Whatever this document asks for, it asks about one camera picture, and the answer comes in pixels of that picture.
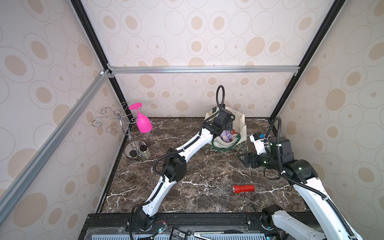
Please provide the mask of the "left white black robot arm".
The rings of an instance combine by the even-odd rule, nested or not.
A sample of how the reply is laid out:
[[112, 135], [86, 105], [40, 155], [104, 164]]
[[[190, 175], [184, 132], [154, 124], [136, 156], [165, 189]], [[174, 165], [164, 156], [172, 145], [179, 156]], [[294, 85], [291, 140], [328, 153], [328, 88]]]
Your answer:
[[199, 132], [188, 142], [176, 149], [170, 148], [155, 161], [153, 172], [160, 176], [160, 179], [148, 199], [133, 207], [131, 227], [139, 226], [144, 231], [152, 227], [154, 216], [162, 201], [170, 189], [186, 176], [187, 163], [191, 157], [227, 130], [235, 118], [227, 109], [218, 110], [202, 122]]

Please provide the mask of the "cream green tote bag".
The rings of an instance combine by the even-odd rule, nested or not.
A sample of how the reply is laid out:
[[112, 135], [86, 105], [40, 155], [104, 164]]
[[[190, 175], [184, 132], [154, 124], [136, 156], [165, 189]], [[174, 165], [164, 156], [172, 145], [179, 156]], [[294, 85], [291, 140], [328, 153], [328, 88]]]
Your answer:
[[216, 137], [209, 143], [210, 145], [212, 145], [214, 150], [219, 152], [228, 152], [240, 143], [247, 141], [247, 126], [245, 123], [245, 114], [231, 107], [225, 107], [225, 109], [229, 110], [235, 115], [235, 119], [233, 122], [234, 136], [233, 140], [229, 143], [224, 142], [222, 140], [222, 137]]

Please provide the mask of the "purple flashlight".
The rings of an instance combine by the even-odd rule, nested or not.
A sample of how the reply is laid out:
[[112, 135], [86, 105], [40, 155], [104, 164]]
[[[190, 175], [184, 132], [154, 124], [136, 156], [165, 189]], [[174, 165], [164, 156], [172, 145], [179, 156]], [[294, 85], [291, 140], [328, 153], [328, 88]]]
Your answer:
[[225, 143], [230, 143], [233, 141], [233, 134], [232, 134], [232, 131], [230, 130], [224, 130], [220, 137], [222, 138], [222, 141], [225, 142]]

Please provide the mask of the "red flashlight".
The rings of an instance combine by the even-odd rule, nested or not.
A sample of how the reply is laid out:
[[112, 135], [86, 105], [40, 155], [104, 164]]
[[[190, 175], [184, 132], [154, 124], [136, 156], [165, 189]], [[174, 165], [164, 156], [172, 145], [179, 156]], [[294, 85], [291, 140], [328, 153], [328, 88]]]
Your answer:
[[244, 193], [244, 192], [254, 192], [254, 185], [233, 185], [232, 187], [234, 194]]

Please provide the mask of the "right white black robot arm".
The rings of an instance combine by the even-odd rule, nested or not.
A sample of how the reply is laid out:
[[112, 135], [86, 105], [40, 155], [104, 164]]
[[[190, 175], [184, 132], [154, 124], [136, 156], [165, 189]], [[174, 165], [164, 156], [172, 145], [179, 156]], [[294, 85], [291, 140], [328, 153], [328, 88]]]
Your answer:
[[238, 155], [245, 167], [263, 167], [280, 171], [281, 178], [287, 180], [301, 195], [318, 221], [322, 231], [307, 226], [288, 214], [278, 205], [262, 210], [261, 226], [267, 230], [280, 229], [296, 240], [360, 240], [362, 239], [327, 194], [318, 173], [305, 160], [295, 160], [291, 143], [286, 138], [265, 135], [251, 135], [255, 152]]

